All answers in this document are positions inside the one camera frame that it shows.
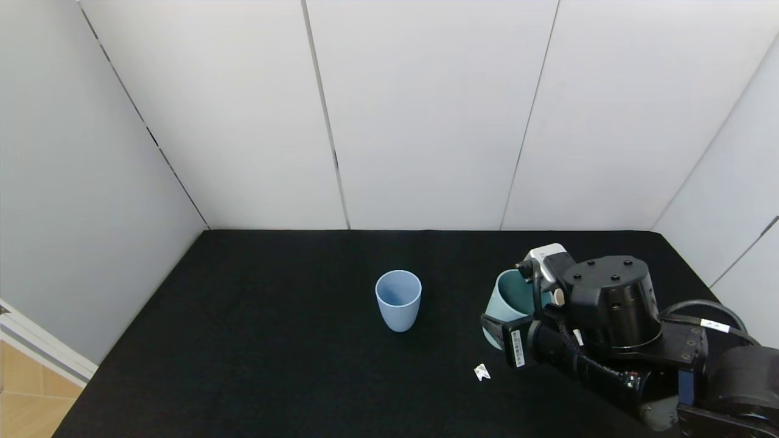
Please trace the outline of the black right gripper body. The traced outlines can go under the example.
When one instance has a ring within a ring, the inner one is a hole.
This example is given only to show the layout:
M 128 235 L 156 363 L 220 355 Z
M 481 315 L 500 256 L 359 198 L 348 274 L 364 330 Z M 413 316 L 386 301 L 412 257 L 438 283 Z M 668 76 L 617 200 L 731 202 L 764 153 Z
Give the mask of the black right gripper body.
M 503 351 L 507 363 L 515 369 L 549 365 L 570 379 L 576 379 L 577 360 L 563 340 L 556 324 L 524 316 L 504 322 Z

